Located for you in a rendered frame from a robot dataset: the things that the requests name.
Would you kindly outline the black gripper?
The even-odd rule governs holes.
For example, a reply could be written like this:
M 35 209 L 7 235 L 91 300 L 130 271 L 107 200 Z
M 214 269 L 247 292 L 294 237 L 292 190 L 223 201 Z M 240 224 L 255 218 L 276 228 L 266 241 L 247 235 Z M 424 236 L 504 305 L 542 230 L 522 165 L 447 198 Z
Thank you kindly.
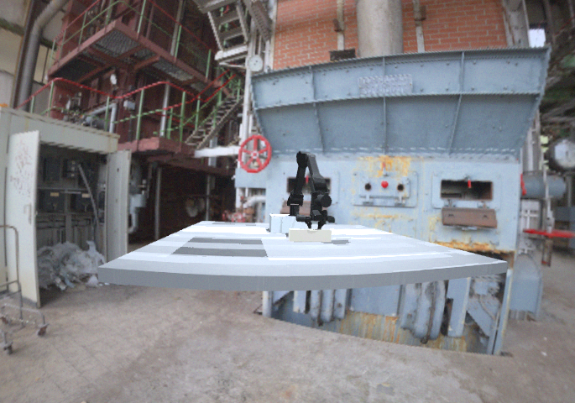
M 312 208 L 313 207 L 313 208 Z M 321 206 L 318 205 L 311 205 L 311 208 L 313 210 L 322 210 Z M 305 222 L 305 224 L 307 224 L 308 228 L 311 229 L 311 221 L 314 221 L 312 217 L 306 217 L 305 215 L 296 215 L 296 219 L 297 222 Z M 317 229 L 322 229 L 322 227 L 326 224 L 326 221 L 328 221 L 328 223 L 335 223 L 335 218 L 332 216 L 327 216 L 324 217 L 323 221 L 318 221 L 318 227 Z

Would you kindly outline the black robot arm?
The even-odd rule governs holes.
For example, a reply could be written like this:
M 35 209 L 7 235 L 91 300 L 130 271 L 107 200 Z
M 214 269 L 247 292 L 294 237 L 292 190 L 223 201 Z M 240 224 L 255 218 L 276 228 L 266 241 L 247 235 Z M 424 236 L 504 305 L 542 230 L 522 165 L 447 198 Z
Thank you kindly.
M 302 187 L 307 166 L 311 175 L 311 179 L 309 181 L 311 188 L 311 205 L 330 207 L 332 204 L 332 198 L 329 196 L 329 189 L 327 187 L 326 180 L 319 171 L 318 164 L 316 162 L 316 155 L 311 154 L 310 152 L 300 151 L 296 155 L 296 161 L 298 163 L 298 170 L 295 179 L 295 187 L 290 193 L 287 201 L 287 206 L 290 206 L 290 215 L 288 216 L 296 217 L 297 214 L 299 215 L 299 208 L 303 205 L 304 195 L 302 193 Z M 327 217 L 327 210 L 313 210 L 312 208 L 310 217 L 312 217 L 314 221 L 323 221 L 324 217 Z

